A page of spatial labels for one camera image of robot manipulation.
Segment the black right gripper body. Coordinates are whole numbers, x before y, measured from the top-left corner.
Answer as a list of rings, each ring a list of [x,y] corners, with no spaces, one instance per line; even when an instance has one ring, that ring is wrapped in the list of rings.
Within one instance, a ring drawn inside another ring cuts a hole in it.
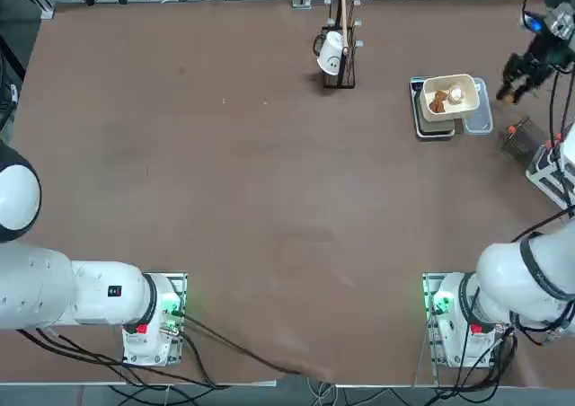
[[[567,52],[565,46],[555,38],[536,35],[530,42],[527,55],[543,67],[553,67],[567,71]]]

